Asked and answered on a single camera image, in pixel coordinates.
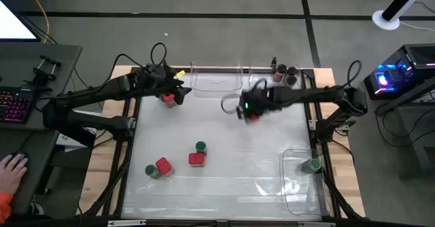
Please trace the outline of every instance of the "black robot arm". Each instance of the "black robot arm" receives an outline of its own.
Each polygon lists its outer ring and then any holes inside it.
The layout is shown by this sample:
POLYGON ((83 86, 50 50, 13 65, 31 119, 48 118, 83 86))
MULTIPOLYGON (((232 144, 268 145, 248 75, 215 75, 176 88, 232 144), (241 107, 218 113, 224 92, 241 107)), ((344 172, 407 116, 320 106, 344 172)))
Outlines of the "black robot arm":
POLYGON ((135 121, 124 116, 102 118, 73 111, 73 108, 98 103, 100 101, 123 101, 130 98, 162 94, 174 94, 175 102, 183 104, 184 96, 192 89, 184 88, 181 80, 174 79, 175 70, 164 65, 147 65, 139 71, 123 75, 95 88, 68 92, 50 99, 43 107, 43 124, 46 128, 59 130, 83 145, 92 147, 95 135, 86 127, 107 130, 115 140, 126 141, 131 137, 135 121))
POLYGON ((367 113, 366 95, 357 88, 333 86, 293 90, 288 86, 256 88, 243 91, 239 106, 236 108, 239 119, 246 122, 258 120, 271 111, 281 111, 294 103, 332 102, 338 109, 327 119, 315 123, 318 139, 331 142, 334 130, 348 122, 350 117, 359 117, 367 113))

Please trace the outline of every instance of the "monitor screen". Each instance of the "monitor screen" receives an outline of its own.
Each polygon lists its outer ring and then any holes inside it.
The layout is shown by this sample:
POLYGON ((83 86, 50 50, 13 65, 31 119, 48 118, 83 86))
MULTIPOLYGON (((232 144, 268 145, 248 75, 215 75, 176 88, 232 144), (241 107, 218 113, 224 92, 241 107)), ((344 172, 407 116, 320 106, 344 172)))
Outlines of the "monitor screen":
POLYGON ((39 41, 7 7, 0 1, 0 41, 39 41))

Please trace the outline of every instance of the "orange sleeve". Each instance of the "orange sleeve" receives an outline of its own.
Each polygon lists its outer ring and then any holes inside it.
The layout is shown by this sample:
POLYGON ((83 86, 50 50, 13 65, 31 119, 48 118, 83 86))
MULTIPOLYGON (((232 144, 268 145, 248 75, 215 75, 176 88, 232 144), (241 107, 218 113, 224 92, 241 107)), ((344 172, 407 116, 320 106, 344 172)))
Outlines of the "orange sleeve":
POLYGON ((0 224, 4 224, 9 215, 11 215, 9 203, 12 197, 12 194, 0 192, 0 224))

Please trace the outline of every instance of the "red cube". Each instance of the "red cube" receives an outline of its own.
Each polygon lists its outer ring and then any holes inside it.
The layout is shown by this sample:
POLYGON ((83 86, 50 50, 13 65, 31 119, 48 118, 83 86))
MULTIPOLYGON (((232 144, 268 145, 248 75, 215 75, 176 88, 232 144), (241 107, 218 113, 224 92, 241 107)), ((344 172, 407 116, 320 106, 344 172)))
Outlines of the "red cube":
POLYGON ((170 176, 171 174, 174 173, 174 168, 172 167, 172 165, 169 163, 169 161, 166 158, 160 158, 157 162, 156 162, 156 166, 158 171, 163 174, 164 176, 170 176))
POLYGON ((174 94, 162 94, 160 95, 160 100, 162 100, 168 108, 174 107, 177 105, 175 102, 174 94))
POLYGON ((203 166, 205 166, 204 153, 191 153, 191 154, 189 154, 189 164, 191 167, 203 167, 203 166))

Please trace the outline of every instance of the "rgb keyboard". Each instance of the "rgb keyboard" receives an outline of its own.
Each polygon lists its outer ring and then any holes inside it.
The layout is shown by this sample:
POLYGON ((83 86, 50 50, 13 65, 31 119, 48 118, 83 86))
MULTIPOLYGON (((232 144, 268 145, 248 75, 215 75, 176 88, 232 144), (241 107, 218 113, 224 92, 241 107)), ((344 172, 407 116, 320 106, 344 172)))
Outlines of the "rgb keyboard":
POLYGON ((33 90, 0 86, 0 122, 24 124, 33 108, 33 90))

